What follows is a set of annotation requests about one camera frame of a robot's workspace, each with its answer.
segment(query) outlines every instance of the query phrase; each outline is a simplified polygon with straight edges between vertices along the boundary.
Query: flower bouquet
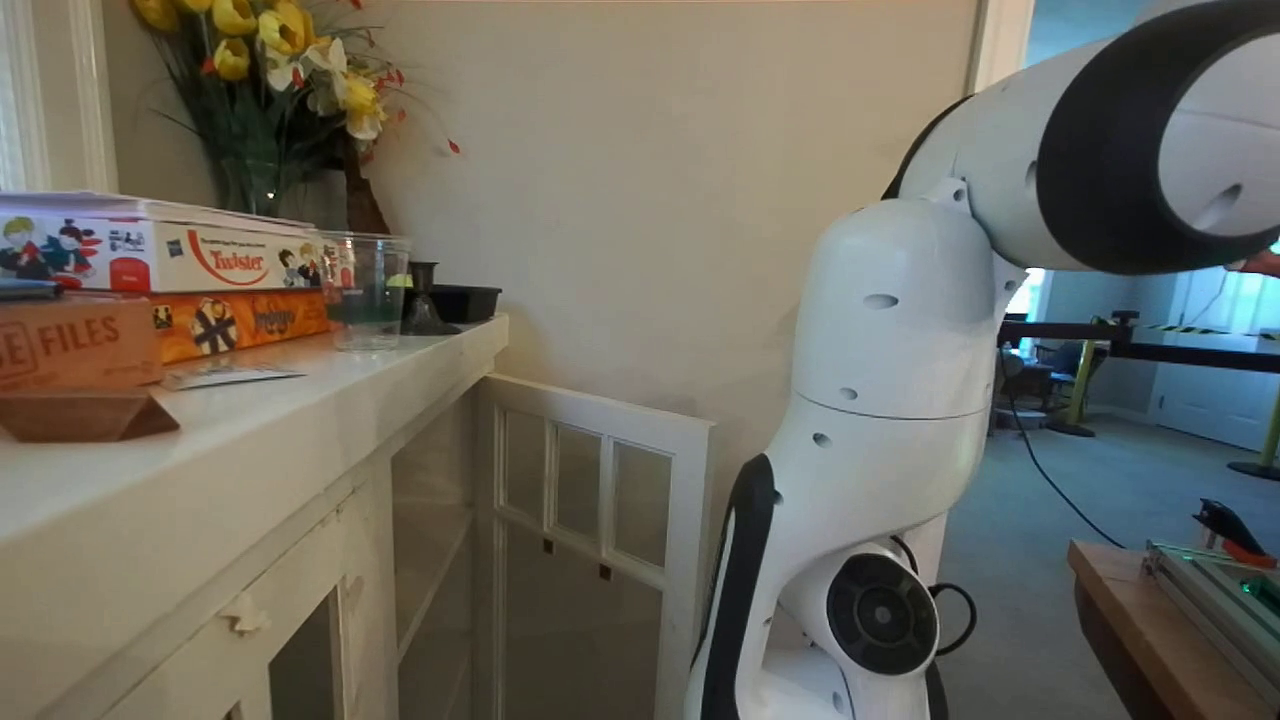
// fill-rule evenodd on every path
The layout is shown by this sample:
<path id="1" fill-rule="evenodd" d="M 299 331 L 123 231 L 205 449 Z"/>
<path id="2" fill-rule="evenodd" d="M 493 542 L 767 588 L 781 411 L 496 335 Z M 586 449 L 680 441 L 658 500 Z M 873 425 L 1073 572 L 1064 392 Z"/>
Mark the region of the flower bouquet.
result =
<path id="1" fill-rule="evenodd" d="M 402 71 L 362 0 L 133 0 L 208 157 L 223 208 L 274 215 L 319 167 L 358 167 L 393 122 Z"/>

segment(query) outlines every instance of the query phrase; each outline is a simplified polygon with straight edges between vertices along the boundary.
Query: floor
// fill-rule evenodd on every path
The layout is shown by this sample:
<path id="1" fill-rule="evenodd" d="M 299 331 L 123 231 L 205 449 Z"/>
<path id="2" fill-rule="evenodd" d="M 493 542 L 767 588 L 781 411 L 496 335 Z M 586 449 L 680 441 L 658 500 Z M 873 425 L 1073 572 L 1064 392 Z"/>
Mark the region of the floor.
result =
<path id="1" fill-rule="evenodd" d="M 1086 415 L 1095 435 L 1027 425 L 1047 478 L 1129 549 L 1146 542 L 1204 542 L 1191 512 L 1204 496 L 1242 516 L 1280 554 L 1280 483 L 1239 478 L 1227 461 L 1256 461 L 1182 431 Z M 1129 717 L 1077 630 L 1068 544 L 1105 544 L 1040 479 L 1014 428 L 995 428 L 985 467 L 951 512 L 942 577 L 981 605 L 962 649 L 939 661 L 956 720 L 1118 720 Z"/>

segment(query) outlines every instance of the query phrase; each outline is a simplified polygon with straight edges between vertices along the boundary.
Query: wooden table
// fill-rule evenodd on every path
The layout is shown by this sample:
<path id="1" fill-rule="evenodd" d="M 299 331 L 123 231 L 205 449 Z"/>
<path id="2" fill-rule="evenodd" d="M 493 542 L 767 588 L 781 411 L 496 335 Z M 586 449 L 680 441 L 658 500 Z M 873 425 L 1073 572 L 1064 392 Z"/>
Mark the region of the wooden table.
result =
<path id="1" fill-rule="evenodd" d="M 1277 707 L 1182 611 L 1146 554 L 1073 544 L 1079 630 L 1131 717 L 1272 720 Z"/>

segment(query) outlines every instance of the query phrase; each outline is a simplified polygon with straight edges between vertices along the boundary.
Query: glass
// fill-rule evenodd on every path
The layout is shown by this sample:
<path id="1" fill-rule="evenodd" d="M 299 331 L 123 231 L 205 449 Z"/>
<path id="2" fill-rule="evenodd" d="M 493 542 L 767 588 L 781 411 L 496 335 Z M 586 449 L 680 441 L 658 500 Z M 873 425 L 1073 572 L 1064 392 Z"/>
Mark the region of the glass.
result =
<path id="1" fill-rule="evenodd" d="M 337 277 L 327 288 L 327 320 L 340 347 L 389 347 L 399 341 L 407 277 L 407 239 L 378 231 L 337 237 Z"/>

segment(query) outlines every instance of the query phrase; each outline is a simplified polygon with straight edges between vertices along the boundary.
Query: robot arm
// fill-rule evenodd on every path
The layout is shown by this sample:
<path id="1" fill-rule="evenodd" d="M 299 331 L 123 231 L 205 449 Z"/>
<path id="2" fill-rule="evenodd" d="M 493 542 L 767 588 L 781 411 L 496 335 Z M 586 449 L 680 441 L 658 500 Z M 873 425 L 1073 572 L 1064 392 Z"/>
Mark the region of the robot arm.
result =
<path id="1" fill-rule="evenodd" d="M 792 398 L 744 465 L 687 680 L 697 720 L 937 720 L 931 583 L 1024 270 L 1179 273 L 1280 225 L 1280 4 L 1219 0 L 956 104 L 838 219 Z"/>

